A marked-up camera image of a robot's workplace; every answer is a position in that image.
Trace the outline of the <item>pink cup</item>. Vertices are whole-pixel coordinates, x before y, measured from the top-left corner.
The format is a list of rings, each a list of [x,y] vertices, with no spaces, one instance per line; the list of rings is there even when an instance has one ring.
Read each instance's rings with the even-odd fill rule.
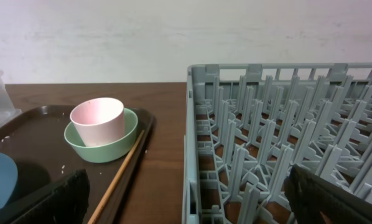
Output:
[[[125,135],[124,105],[116,98],[95,98],[76,106],[70,120],[87,147],[102,146]]]

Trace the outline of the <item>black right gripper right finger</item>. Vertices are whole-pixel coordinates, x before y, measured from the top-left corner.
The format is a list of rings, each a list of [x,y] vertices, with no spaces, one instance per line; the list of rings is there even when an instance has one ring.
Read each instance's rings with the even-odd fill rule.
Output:
[[[298,165],[284,181],[285,196],[298,223],[372,223],[372,204]]]

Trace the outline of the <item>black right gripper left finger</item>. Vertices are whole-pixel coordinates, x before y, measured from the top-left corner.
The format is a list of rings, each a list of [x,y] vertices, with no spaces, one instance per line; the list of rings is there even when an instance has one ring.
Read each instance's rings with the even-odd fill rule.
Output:
[[[90,181],[78,169],[16,201],[11,223],[82,223],[88,210]]]

